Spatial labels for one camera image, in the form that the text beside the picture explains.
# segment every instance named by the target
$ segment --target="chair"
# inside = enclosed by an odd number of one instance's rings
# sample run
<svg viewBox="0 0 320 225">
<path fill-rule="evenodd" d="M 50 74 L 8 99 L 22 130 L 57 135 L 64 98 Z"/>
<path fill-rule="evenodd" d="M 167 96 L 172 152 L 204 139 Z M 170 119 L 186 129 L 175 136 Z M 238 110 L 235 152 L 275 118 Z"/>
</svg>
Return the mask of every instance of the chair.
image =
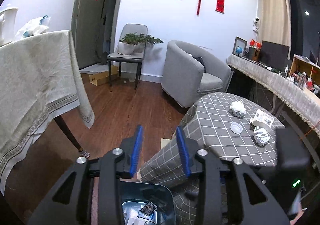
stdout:
<svg viewBox="0 0 320 225">
<path fill-rule="evenodd" d="M 148 28 L 145 25 L 137 25 L 137 24 L 126 24 L 121 32 L 120 40 L 125 37 L 126 34 L 148 34 Z M 137 63 L 137 73 L 136 73 L 136 80 L 134 89 L 137 90 L 138 81 L 141 79 L 141 66 L 142 61 L 144 59 L 146 52 L 146 46 L 145 45 L 137 45 L 137 48 L 132 55 L 122 55 L 118 53 L 118 47 L 116 48 L 116 51 L 113 53 L 110 53 L 107 56 L 107 60 L 109 62 L 109 76 L 111 76 L 111 62 L 119 62 L 119 77 L 121 77 L 121 63 L 127 62 L 127 63 Z M 110 88 L 112 91 L 112 80 L 109 78 Z"/>
<path fill-rule="evenodd" d="M 204 66 L 193 57 L 202 57 L 206 73 Z M 161 86 L 181 107 L 191 107 L 206 94 L 226 92 L 232 74 L 226 63 L 208 51 L 190 43 L 170 41 Z"/>
</svg>

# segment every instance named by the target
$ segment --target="white camera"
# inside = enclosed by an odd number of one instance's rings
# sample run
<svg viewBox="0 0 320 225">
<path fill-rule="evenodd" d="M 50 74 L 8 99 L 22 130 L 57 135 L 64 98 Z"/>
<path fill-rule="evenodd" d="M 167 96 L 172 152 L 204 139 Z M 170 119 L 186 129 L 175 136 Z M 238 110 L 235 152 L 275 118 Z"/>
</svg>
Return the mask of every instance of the white camera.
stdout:
<svg viewBox="0 0 320 225">
<path fill-rule="evenodd" d="M 257 23 L 260 22 L 260 18 L 256 17 L 253 21 L 254 21 L 255 24 L 257 24 Z"/>
</svg>

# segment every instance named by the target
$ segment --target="crumpled white tissue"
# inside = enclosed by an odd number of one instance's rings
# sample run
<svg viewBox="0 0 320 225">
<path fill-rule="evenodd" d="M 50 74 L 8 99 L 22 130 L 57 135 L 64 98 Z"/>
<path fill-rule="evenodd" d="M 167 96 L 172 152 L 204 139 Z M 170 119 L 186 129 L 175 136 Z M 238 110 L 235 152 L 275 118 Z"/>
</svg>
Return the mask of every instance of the crumpled white tissue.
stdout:
<svg viewBox="0 0 320 225">
<path fill-rule="evenodd" d="M 232 109 L 233 115 L 236 117 L 243 117 L 245 115 L 245 107 L 242 101 L 233 101 L 230 108 Z"/>
<path fill-rule="evenodd" d="M 270 134 L 261 127 L 255 127 L 253 137 L 259 146 L 264 146 L 270 141 Z"/>
</svg>

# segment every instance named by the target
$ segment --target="gray armchair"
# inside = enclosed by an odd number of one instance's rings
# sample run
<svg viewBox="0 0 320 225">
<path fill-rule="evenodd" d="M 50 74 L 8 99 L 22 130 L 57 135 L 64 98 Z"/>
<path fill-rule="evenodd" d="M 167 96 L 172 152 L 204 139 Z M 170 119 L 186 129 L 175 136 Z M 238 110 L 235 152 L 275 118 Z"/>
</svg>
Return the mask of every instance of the gray armchair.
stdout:
<svg viewBox="0 0 320 225">
<path fill-rule="evenodd" d="M 202 57 L 206 73 L 204 66 L 193 57 Z M 181 107 L 191 107 L 208 93 L 226 92 L 232 74 L 226 63 L 208 51 L 190 43 L 170 41 L 161 85 Z"/>
</svg>

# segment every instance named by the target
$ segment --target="wooden floor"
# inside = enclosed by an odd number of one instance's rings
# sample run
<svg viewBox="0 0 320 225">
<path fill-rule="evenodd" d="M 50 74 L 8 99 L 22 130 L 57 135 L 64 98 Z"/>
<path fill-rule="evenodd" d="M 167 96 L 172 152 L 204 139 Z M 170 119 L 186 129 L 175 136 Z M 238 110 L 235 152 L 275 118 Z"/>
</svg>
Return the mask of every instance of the wooden floor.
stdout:
<svg viewBox="0 0 320 225">
<path fill-rule="evenodd" d="M 134 83 L 113 82 L 94 86 L 83 75 L 84 86 L 95 113 L 91 129 L 84 126 L 77 109 L 63 115 L 79 143 L 90 153 L 90 159 L 103 156 L 118 147 L 121 140 L 134 134 L 138 124 L 144 127 L 144 141 L 139 166 L 160 150 L 161 138 L 170 139 L 186 110 L 168 95 L 159 83 L 141 81 L 134 96 Z M 5 198 L 23 222 L 79 156 L 55 122 L 28 151 L 7 179 Z"/>
</svg>

